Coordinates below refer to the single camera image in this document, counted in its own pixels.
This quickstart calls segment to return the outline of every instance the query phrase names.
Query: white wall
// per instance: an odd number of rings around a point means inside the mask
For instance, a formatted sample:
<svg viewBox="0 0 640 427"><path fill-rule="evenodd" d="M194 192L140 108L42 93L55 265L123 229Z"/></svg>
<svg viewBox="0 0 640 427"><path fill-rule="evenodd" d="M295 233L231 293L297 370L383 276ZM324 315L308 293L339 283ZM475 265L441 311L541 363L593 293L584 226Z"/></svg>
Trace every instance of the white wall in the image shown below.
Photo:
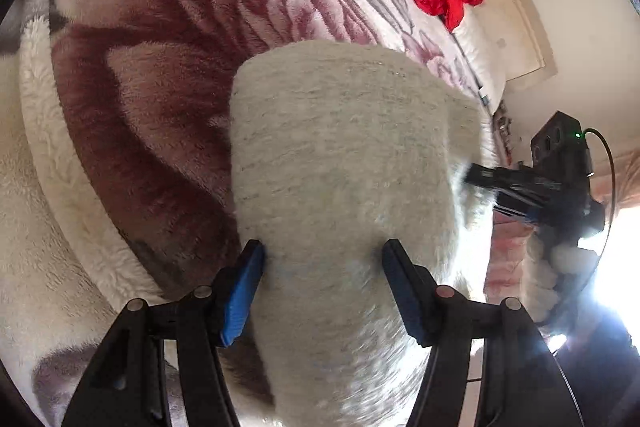
<svg viewBox="0 0 640 427"><path fill-rule="evenodd" d="M614 153L640 146L640 16L629 0L533 3L558 74L526 90L507 83L516 159L530 162L529 140L556 110L597 128ZM590 148L594 160L603 158L597 140Z"/></svg>

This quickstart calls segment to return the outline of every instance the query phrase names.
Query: metal pin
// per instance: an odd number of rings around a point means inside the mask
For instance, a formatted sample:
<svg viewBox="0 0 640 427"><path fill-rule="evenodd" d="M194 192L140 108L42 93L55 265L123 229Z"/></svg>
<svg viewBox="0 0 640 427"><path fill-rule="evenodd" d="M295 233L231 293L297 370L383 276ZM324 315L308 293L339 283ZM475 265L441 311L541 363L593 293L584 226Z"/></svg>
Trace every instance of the metal pin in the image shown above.
<svg viewBox="0 0 640 427"><path fill-rule="evenodd" d="M507 306L508 309L514 310L514 311L522 308L522 303L519 300L517 300L515 297L507 297L506 300L504 301L504 305Z"/></svg>
<svg viewBox="0 0 640 427"><path fill-rule="evenodd" d="M451 286L442 284L436 288L436 294L443 299L450 299L456 294L456 291Z"/></svg>
<svg viewBox="0 0 640 427"><path fill-rule="evenodd" d="M127 303L127 310L130 312L139 312L145 305L145 301L142 299L131 299Z"/></svg>
<svg viewBox="0 0 640 427"><path fill-rule="evenodd" d="M211 286L198 286L193 291L193 296L196 299L206 299L211 295Z"/></svg>

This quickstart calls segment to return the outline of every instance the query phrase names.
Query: white glove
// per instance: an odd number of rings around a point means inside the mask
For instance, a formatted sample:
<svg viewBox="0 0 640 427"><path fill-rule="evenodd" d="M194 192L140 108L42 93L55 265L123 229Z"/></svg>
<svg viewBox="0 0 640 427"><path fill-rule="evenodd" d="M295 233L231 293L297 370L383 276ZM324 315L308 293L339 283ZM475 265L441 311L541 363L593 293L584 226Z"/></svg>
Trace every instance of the white glove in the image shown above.
<svg viewBox="0 0 640 427"><path fill-rule="evenodd" d="M549 318L550 311L563 299L575 298L596 265L598 255L593 250L557 245L543 258L545 246L537 234L527 241L527 253L522 261L520 299L534 322ZM565 283L559 285L561 275ZM588 310L593 308L593 281L577 296L578 321L586 320Z"/></svg>

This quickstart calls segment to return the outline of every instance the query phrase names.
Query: blue gripper pad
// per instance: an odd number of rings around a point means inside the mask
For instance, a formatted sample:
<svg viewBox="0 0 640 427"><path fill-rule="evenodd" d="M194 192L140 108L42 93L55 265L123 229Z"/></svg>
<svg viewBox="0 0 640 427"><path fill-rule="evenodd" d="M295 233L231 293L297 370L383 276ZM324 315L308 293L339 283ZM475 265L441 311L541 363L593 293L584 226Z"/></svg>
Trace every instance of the blue gripper pad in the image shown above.
<svg viewBox="0 0 640 427"><path fill-rule="evenodd" d="M397 239L390 239L382 248L382 267L407 334L421 346L430 346L428 334L423 327L418 296L418 291L424 284Z"/></svg>
<svg viewBox="0 0 640 427"><path fill-rule="evenodd" d="M259 241L252 239L244 250L249 250L249 258L239 268L238 279L224 308L225 323L220 331L223 347L229 347L242 333L264 269L264 247Z"/></svg>

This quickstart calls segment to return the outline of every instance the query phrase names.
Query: black cable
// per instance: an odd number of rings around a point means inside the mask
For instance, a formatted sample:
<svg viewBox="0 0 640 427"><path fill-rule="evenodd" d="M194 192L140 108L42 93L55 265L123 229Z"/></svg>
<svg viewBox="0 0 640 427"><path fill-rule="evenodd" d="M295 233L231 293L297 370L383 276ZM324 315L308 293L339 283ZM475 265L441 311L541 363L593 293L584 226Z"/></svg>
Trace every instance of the black cable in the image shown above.
<svg viewBox="0 0 640 427"><path fill-rule="evenodd" d="M595 266L593 267L593 269L591 269L591 273L589 274L587 279L584 280L584 283L582 283L582 286L580 287L580 289L578 289L578 291L574 292L572 295L568 296L562 303L559 303L554 308L552 308L546 320L536 323L536 325L539 328L552 324L556 320L556 318L558 318L558 315L561 312L565 311L568 304L571 303L571 301L574 301L574 300L577 301L580 294L584 291L585 288L587 288L587 286L591 282L591 279L593 279L593 276L597 272L602 256L604 255L604 251L607 248L607 243L609 242L609 235L611 234L611 226L613 225L613 218L616 215L616 166L613 163L613 155L611 153L611 149L609 148L609 144L605 140L604 136L595 129L592 129L592 128L585 129L582 134L584 137L586 137L588 134L594 134L595 136L597 136L602 142L602 144L604 145L604 149L607 151L607 158L609 159L609 168L611 171L611 204L609 209L609 226L607 227L607 236L604 239L604 245L602 246L602 251L598 256Z"/></svg>

